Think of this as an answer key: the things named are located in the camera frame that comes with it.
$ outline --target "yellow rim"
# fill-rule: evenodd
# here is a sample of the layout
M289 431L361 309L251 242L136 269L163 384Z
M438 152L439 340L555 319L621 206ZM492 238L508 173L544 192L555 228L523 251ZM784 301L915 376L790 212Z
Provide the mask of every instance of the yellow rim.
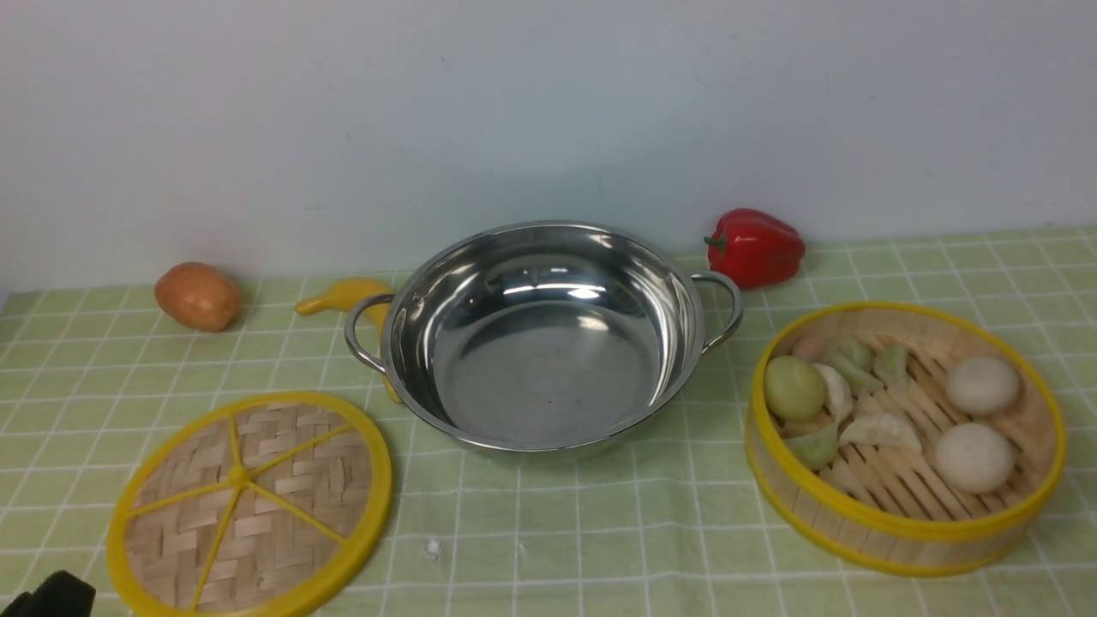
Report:
M766 399L762 393L762 375L766 370L766 363L773 355L773 350L777 348L778 343L783 340L800 326L832 313L861 308L908 311L936 317L982 337L984 340L997 347L1007 358L1009 358L1040 391L1040 394L1047 402L1048 408L1051 412L1052 419L1055 424L1055 439L1059 447L1055 448L1055 458L1052 462L1051 472L1048 474L1043 484L1041 484L1040 487L1037 489L1031 495L1021 501L1021 503L989 516L972 520L955 521L916 520L912 518L904 518L894 514L887 514L886 512L862 504L861 502L836 491L817 475L808 471L807 468L800 464L800 461L796 460L796 458L792 455L792 451L784 445L781 436L778 435L777 429L773 427L773 423L769 419L769 410L766 408ZM840 512L848 518L875 530L894 534L905 538L929 541L962 540L996 534L1004 529L1008 529L1018 520L1031 517L1040 509L1043 503L1051 496L1052 491L1055 490L1055 485L1059 483L1059 480L1063 474L1063 467L1066 464L1066 426L1063 423L1063 415L1060 412L1059 403L1052 395L1051 390L1049 390L1047 384L1044 384L1043 379L1036 372L1036 370L1032 369L1032 367L1029 366L1028 361L1014 351L1008 345L1005 344L1005 341L998 339L994 335L986 333L963 319L934 308L927 308L925 306L915 306L895 302L855 302L828 306L796 319L781 330L773 338L773 340L770 341L770 344L766 347L761 359L758 361L758 364L755 367L754 380L751 382L750 407L751 413L754 414L755 424L758 427L758 434L761 436L762 445L769 449L781 469L792 476L801 489L818 500L823 505Z
M925 566L919 568L916 565L902 565L898 563L893 563L891 561L884 561L882 559L877 559L874 557L869 557L867 554L859 553L853 549L839 545L838 542L832 540L830 538L824 536L818 530L810 527L803 520L796 518L796 516L781 503L781 500L777 497L773 490L766 482L765 476L758 469L758 463L755 460L754 451L750 449L751 437L748 433L746 436L746 447L747 447L747 463L750 465L751 471L754 471L755 478L758 481L758 490L766 497L777 514L781 515L789 526L795 529L801 536L807 538L812 543L819 547L825 551L829 551L833 554L838 556L850 563L856 563L862 568L868 568L869 570L875 570L878 572L883 572L885 574L894 574L896 576L915 576L918 579L936 579L941 576L954 576L957 574L963 574L964 572L971 572L972 570L977 570L988 563L993 563L1002 559L1007 552L1013 550L1014 546L1019 542L1025 535L1019 534L1017 539L1006 546L1004 549L989 554L987 557L980 558L974 561L969 561L966 563L960 563L957 565L937 565L937 566Z
M118 597L122 598L122 601L134 612L134 614L142 617L183 617L199 615L208 617L212 615L211 613L196 612L193 607L191 609L181 609L166 606L159 599L146 592L140 583L134 577L133 572L129 569L128 557L126 556L125 526L126 521L134 516L135 513L148 509L132 507L142 485L146 480L148 480L149 475L151 475L152 471L156 470L157 465L159 465L163 459L184 440L201 430L203 427L226 418L228 419L230 430L233 458L234 460L239 461L239 445L236 440L236 414L257 405L290 402L305 403L324 407L339 414L348 423L348 426L332 430L325 436L320 436L317 439L294 448L292 452L297 452L306 446L315 445L315 442L323 440L321 438L331 437L344 430L358 430L362 440L365 441L366 447L370 449L370 464L373 472L370 497L366 502L365 512L362 514L362 518L359 520L354 531L348 538L337 538L337 541L339 541L341 547L336 552L335 557L332 557L331 560L328 561L328 563L326 563L312 577L290 592L279 596L274 601L256 605L244 610L233 612L230 615L234 617L269 617L271 615L299 617L308 615L339 593L339 590L350 582L350 580L365 564L365 561L372 553L373 548L377 545L381 534L384 530L385 519L388 516L388 507L392 502L393 494L393 467L392 461L388 458L388 447L385 445L384 437L382 437L381 431L377 430L376 425L374 425L361 410L354 407L353 405L340 399L336 399L327 394L320 394L318 392L282 392L252 396L215 410L183 427L182 430L173 435L152 452L148 460L146 460L137 470L137 473L129 479L129 483L126 484L125 490L123 490L122 496L118 498L118 503L114 508L114 514L111 516L111 524L106 531L106 569L115 588L117 590ZM271 467L270 462L259 469L268 467ZM151 504L151 506L162 507L169 503L179 502L197 494L228 486L231 486L230 482L210 484L194 491L188 491L180 495L174 495L168 500L161 500L156 504ZM248 489L256 490L257 486L258 485L249 485ZM237 487L237 490L234 491L228 505L229 508L235 505L236 498L239 497L242 490L245 489ZM290 506L290 511L304 518L309 525L313 525L320 531L326 532L329 537L330 534L333 534L333 531L327 529L323 524L313 519L309 515L297 511L297 508L294 508L292 505ZM226 516L223 520L223 525L218 526L217 534L215 536L217 542L219 542L220 537L225 532L224 523L230 517ZM216 554L215 549L211 551L211 560L205 564L202 576L203 580L205 579L205 574L210 571L210 566L213 561L212 557L214 554ZM196 596L201 594L201 588L202 585L199 585L197 591L195 592Z

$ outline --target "potato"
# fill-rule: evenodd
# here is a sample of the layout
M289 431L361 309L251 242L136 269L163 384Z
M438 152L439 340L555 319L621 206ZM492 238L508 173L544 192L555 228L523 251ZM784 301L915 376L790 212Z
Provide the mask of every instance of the potato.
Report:
M240 290L213 266L197 261L168 270L154 289L156 303L180 325L202 332L220 332L240 312Z

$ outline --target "bamboo steamer lid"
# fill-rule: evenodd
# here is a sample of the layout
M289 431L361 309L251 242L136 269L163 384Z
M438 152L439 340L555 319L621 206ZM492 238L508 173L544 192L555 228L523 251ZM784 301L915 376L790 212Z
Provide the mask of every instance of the bamboo steamer lid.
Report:
M138 469L108 570L138 616L307 615L376 546L392 500L376 426L338 399L247 399L184 427Z

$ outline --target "green checkered tablecloth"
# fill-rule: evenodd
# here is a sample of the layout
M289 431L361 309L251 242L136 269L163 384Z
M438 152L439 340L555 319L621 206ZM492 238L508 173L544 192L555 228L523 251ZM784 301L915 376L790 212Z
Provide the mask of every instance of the green checkered tablecloth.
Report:
M392 274L396 284L406 276ZM0 605L66 569L99 588L95 615L127 614L103 540L143 457L215 406L315 389L364 407L397 471L383 541L324 617L1097 615L1097 227L813 246L796 279L747 294L739 332L646 431L555 467L460 449L389 403L347 352L340 315L293 313L331 280L249 281L246 318L218 335L165 318L149 287L10 298L0 313ZM703 293L715 327L725 300ZM742 429L755 361L798 316L863 299L988 328L1062 403L1067 472L1000 563L946 580L879 575L817 550L759 498Z

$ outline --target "yellow banana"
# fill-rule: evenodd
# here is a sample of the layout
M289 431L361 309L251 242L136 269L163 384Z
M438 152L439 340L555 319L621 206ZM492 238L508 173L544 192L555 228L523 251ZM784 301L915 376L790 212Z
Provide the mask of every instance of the yellow banana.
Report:
M298 302L294 311L302 316L315 315L320 311L331 308L349 313L359 302L371 295L392 292L392 288L374 279L363 277L340 279L318 295L306 298ZM374 327L377 328L378 336L381 335L382 327L384 327L386 313L388 313L387 304L377 304L365 310L365 315L373 322ZM388 393L388 397L393 403L404 404L400 401L400 395L393 390L393 384L388 381L388 378L381 375L381 380L384 382L385 392Z

